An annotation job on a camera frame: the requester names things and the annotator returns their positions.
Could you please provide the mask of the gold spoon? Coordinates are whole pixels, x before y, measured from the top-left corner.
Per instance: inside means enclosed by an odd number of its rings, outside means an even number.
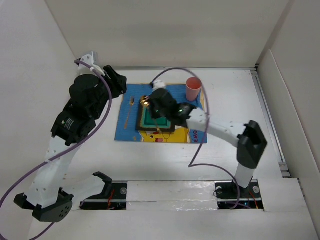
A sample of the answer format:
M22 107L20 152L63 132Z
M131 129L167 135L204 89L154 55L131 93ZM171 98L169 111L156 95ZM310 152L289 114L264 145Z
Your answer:
M149 97L146 96L146 95L143 95L141 98L140 98L140 104L142 105L143 108L146 108L149 112L151 112L151 104L150 104L150 100L149 100ZM161 130L157 124L157 121L151 116L151 119L153 120L153 123L154 125L156 126L156 130L161 133Z

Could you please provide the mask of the green square ceramic plate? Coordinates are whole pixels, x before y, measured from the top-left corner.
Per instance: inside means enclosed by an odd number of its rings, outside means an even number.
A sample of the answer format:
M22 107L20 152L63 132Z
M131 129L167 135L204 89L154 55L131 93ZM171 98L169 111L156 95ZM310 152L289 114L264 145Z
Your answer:
M139 100L137 119L135 124L135 129L137 131L146 131L146 132L157 132L156 126L151 119L151 112L146 108L142 107ZM159 129L164 133L173 133L175 131L175 125L172 124L168 119L164 117L155 119Z

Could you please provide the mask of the gold fork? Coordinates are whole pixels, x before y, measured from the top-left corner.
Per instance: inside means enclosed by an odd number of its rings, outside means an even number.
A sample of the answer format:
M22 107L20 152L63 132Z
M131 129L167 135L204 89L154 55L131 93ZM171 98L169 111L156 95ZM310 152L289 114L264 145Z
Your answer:
M125 124L124 124L124 129L126 129L128 127L130 113L131 113L131 110L132 110L132 107L133 107L134 103L135 103L135 97L131 96L130 97L130 101L129 101L129 110L128 110L126 121L125 121Z

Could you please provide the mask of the pink plastic cup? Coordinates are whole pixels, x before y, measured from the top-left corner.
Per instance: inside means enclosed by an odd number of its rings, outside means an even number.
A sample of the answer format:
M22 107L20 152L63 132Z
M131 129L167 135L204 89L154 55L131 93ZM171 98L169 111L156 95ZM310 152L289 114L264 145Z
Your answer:
M190 77L186 81L186 99L188 101L194 101L197 99L198 94L202 88L202 82L197 77Z

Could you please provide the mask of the blue yellow Pikachu cloth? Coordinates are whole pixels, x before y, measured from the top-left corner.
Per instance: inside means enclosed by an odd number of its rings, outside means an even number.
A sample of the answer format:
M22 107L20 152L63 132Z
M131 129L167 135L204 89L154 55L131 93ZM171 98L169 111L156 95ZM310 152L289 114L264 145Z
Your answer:
M201 93L186 98L184 84L155 90L150 84L128 84L115 133L116 141L199 144L207 142Z

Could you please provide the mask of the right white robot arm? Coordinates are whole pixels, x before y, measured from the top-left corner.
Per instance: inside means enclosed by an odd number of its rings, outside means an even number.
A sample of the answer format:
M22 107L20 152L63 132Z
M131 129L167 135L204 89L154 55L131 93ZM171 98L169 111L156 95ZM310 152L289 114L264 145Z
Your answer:
M152 118L164 117L176 126L204 132L237 148L236 181L231 184L231 191L237 197L249 192L249 184L268 145L256 121L236 123L215 120L191 103L178 103L164 88L154 90L147 97L147 102Z

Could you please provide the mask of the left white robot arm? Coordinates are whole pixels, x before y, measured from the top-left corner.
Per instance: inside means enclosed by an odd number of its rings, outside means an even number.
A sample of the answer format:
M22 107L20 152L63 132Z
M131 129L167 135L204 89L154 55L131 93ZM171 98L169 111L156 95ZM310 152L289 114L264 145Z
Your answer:
M127 78L110 65L103 67L101 76L87 73L75 78L69 88L70 99L52 126L47 160L37 171L29 190L15 196L16 205L31 210L39 222L58 223L69 214L73 204L112 194L113 180L99 171L76 186L64 188L62 184L80 149L79 143L94 132L96 120L109 114L110 99L126 91Z

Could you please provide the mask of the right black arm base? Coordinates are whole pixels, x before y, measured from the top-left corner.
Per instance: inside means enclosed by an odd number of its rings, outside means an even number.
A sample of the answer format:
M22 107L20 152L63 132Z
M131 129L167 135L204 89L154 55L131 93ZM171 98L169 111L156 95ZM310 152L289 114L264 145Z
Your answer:
M260 186L257 180L252 180L247 188L236 187L233 181L216 181L213 196L217 198L219 210L235 209L259 209L263 210L263 200Z

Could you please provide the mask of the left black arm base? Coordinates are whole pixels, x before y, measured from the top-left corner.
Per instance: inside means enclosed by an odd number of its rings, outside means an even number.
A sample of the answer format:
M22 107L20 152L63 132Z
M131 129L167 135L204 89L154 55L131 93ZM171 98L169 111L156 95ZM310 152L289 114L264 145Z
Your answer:
M127 209L127 181L113 181L102 172L95 172L93 176L98 177L103 182L102 190L95 195L91 195L79 205L81 210L108 210L118 211Z

